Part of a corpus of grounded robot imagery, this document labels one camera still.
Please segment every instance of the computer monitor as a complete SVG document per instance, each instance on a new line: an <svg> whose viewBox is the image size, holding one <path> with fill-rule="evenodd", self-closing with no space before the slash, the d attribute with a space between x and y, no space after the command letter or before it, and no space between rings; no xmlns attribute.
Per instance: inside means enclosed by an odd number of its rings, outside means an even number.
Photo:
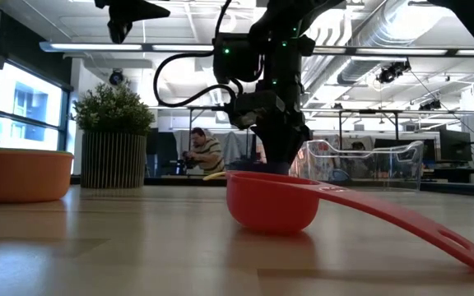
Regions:
<svg viewBox="0 0 474 296"><path fill-rule="evenodd" d="M443 161L472 161L469 132L440 131L440 150Z"/></svg>
<svg viewBox="0 0 474 296"><path fill-rule="evenodd" d="M374 141L374 148L391 148L396 146L407 146L414 141L424 142L424 160L436 161L436 144L435 140L391 140L391 139L376 139Z"/></svg>

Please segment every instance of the red scoop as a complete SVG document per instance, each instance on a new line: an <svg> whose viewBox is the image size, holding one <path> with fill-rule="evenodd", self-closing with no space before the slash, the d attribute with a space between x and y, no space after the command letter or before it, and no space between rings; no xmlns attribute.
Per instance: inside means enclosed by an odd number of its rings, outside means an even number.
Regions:
<svg viewBox="0 0 474 296"><path fill-rule="evenodd" d="M395 224L474 268L474 243L415 211L311 180L236 171L226 175L228 208L244 227L269 234L299 232L314 220L323 199Z"/></svg>

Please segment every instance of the man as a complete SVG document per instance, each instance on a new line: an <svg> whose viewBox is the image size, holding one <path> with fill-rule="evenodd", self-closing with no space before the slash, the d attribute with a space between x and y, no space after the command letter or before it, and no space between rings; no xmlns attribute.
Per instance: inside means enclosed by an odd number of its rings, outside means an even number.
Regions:
<svg viewBox="0 0 474 296"><path fill-rule="evenodd" d="M188 157L198 162L198 166L204 173L212 174L224 171L224 159L222 157L221 143L200 128L195 127L191 131L193 150L188 152Z"/></svg>

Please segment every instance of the transparent container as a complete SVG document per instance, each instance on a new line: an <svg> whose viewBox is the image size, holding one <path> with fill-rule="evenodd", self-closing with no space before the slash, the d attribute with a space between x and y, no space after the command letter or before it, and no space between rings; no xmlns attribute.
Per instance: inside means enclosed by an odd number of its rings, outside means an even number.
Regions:
<svg viewBox="0 0 474 296"><path fill-rule="evenodd" d="M420 190L424 143L372 151L338 150L327 141L307 141L290 174L346 187Z"/></svg>

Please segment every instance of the security camera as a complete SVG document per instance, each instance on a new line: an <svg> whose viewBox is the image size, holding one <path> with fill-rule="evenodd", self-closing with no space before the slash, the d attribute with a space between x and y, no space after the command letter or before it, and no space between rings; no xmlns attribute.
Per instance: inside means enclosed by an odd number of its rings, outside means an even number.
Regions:
<svg viewBox="0 0 474 296"><path fill-rule="evenodd" d="M144 0L95 0L96 7L109 6L109 35L111 41L122 44L135 21L170 16L170 11Z"/></svg>
<svg viewBox="0 0 474 296"><path fill-rule="evenodd" d="M118 86L123 82L123 70L122 69L114 69L113 74L109 77L109 83L113 86Z"/></svg>

